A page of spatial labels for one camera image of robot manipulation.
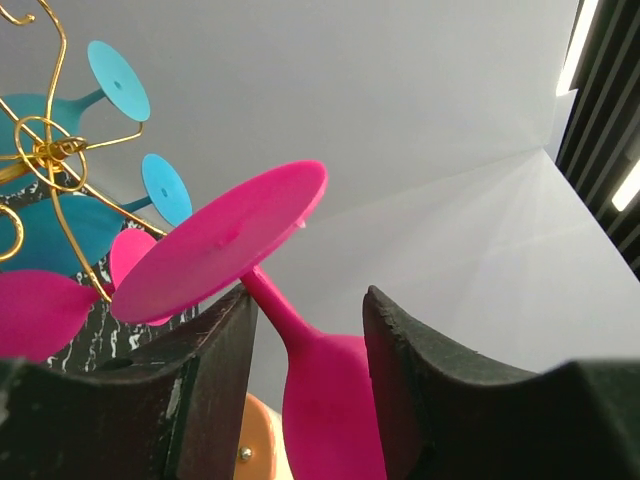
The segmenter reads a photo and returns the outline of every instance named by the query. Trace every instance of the orange object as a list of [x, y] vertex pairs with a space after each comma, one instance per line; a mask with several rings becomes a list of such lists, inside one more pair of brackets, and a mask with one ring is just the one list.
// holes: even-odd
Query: orange object
[[234, 480], [293, 480], [280, 414], [247, 394]]

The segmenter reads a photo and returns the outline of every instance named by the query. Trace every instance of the wine glass stem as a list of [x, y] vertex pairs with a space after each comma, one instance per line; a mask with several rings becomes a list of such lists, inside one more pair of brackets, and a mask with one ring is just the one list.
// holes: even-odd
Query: wine glass stem
[[89, 108], [94, 103], [99, 102], [105, 96], [106, 96], [105, 93], [102, 91], [101, 88], [99, 88], [96, 91], [91, 92], [89, 95], [79, 98], [78, 100], [76, 100], [75, 103], [78, 109], [84, 112], [87, 108]]
[[151, 197], [146, 196], [144, 198], [141, 198], [140, 200], [125, 203], [124, 205], [121, 205], [121, 208], [129, 213], [133, 213], [149, 205], [151, 205]]
[[240, 280], [271, 321], [289, 352], [321, 335], [300, 316], [262, 267], [255, 266]]

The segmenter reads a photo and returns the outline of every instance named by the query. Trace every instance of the blue plastic wine glass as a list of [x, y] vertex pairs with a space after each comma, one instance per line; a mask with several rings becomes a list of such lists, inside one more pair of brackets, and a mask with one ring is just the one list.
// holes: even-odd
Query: blue plastic wine glass
[[128, 212], [135, 212], [153, 204], [169, 225], [177, 227], [193, 213], [191, 198], [182, 178], [160, 155], [149, 153], [142, 160], [142, 181], [147, 196], [122, 205]]
[[[78, 100], [55, 99], [53, 120], [71, 135], [78, 135], [80, 118], [91, 105], [107, 98], [124, 115], [137, 122], [144, 122], [151, 115], [151, 106], [144, 86], [125, 58], [110, 45], [101, 41], [92, 41], [87, 47], [89, 65], [100, 88]], [[19, 118], [29, 115], [44, 115], [46, 97], [40, 94], [17, 94], [3, 97]], [[14, 123], [0, 113], [0, 155], [16, 153], [13, 142]], [[29, 127], [41, 138], [44, 137], [44, 125], [30, 122]], [[61, 137], [60, 132], [53, 133], [53, 139]], [[33, 148], [33, 140], [26, 133], [21, 134], [25, 151]], [[11, 195], [36, 182], [35, 175], [29, 173], [9, 183], [0, 185], [0, 195]]]
[[[124, 217], [100, 200], [85, 195], [61, 195], [65, 218], [90, 265], [95, 265], [111, 249]], [[20, 251], [2, 263], [3, 271], [46, 270], [69, 276], [82, 270], [53, 209], [51, 199], [41, 200], [18, 213], [24, 224]], [[14, 241], [13, 225], [0, 217], [0, 251]]]

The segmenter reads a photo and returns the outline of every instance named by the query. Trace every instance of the black and white patterned surface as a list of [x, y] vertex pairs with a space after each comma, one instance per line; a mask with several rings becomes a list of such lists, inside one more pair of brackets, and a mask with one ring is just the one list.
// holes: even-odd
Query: black and white patterned surface
[[[65, 175], [59, 181], [68, 184], [69, 178]], [[38, 183], [14, 195], [0, 197], [0, 202], [19, 211], [22, 207], [48, 197], [50, 197], [49, 188]], [[132, 221], [125, 222], [123, 228], [131, 227], [142, 228]], [[111, 281], [107, 257], [94, 266], [94, 271], [105, 282]], [[84, 273], [77, 274], [76, 280], [78, 283], [89, 284], [87, 275]], [[198, 307], [193, 307], [181, 315], [173, 317], [161, 327], [126, 325], [116, 321], [111, 316], [109, 304], [101, 300], [91, 309], [87, 323], [80, 333], [66, 348], [50, 357], [46, 363], [51, 368], [66, 372], [91, 371], [106, 360], [117, 355], [124, 355], [170, 331], [176, 325], [193, 318], [197, 312]]]

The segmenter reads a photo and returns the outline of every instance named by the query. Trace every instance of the black vent slat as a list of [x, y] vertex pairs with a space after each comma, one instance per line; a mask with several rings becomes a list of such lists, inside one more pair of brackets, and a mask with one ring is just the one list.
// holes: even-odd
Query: black vent slat
[[612, 197], [638, 158], [640, 2], [602, 0], [576, 72], [576, 102], [556, 164], [640, 279], [640, 194]]

